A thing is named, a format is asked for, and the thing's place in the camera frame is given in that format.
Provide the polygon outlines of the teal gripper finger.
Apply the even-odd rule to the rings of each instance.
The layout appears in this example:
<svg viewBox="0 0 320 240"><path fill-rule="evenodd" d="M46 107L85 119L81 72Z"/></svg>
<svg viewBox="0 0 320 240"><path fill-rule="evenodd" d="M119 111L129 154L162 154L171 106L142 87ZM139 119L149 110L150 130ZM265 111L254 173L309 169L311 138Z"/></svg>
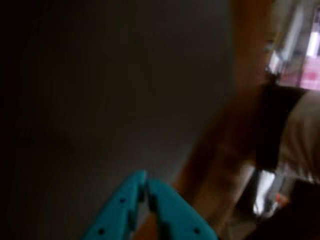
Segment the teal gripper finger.
<svg viewBox="0 0 320 240"><path fill-rule="evenodd" d="M156 216L159 240L216 240L216 232L169 185L158 180L146 182L148 205Z"/></svg>
<svg viewBox="0 0 320 240"><path fill-rule="evenodd" d="M135 171L112 193L82 240L128 240L136 229L139 204L144 201L147 172Z"/></svg>

